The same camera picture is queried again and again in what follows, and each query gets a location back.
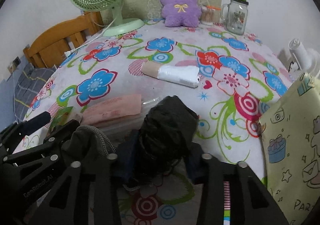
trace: white wall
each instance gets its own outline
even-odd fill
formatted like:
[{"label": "white wall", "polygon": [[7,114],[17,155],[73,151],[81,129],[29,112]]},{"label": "white wall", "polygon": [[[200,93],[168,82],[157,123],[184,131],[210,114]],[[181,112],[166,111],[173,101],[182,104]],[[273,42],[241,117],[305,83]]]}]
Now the white wall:
[{"label": "white wall", "polygon": [[[248,0],[247,28],[274,53],[300,37],[305,47],[320,51],[320,13],[312,0]],[[42,32],[80,14],[69,0],[6,0],[0,9],[0,80],[7,66]]]}]

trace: glass mason jar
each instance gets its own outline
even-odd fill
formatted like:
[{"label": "glass mason jar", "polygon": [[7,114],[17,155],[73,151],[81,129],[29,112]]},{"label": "glass mason jar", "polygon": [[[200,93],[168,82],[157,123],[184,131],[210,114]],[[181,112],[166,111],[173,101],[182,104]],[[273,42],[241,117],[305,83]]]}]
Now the glass mason jar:
[{"label": "glass mason jar", "polygon": [[[230,4],[222,5],[220,17],[225,22],[226,29],[233,34],[244,34],[248,17],[247,1],[231,0]],[[227,18],[223,17],[223,10],[228,6]]]}]

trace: wooden chair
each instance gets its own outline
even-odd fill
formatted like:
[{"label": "wooden chair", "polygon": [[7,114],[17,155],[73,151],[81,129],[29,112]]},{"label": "wooden chair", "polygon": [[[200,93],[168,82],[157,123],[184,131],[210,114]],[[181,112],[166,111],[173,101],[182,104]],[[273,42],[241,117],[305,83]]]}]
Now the wooden chair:
[{"label": "wooden chair", "polygon": [[59,66],[64,58],[64,52],[71,48],[66,40],[70,38],[75,48],[86,41],[84,30],[88,29],[90,35],[94,35],[102,29],[97,24],[103,25],[100,12],[90,14],[85,12],[83,16],[57,24],[43,32],[28,48],[23,52],[27,60],[38,68],[50,68]]}]

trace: jar handle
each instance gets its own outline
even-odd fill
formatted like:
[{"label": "jar handle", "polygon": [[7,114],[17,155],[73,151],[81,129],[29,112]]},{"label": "jar handle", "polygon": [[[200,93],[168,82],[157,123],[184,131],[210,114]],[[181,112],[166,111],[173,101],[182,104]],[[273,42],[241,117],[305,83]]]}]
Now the jar handle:
[{"label": "jar handle", "polygon": [[223,4],[221,7],[220,18],[225,22],[226,19],[223,17],[223,10],[228,4]]}]

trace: stuffed animal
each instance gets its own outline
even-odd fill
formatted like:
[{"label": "stuffed animal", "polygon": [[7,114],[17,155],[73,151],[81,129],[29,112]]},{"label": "stuffed animal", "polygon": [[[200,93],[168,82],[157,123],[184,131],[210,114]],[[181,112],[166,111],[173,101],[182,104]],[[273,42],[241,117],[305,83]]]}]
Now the stuffed animal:
[{"label": "stuffed animal", "polygon": [[198,27],[201,9],[197,0],[160,0],[165,26]]}]

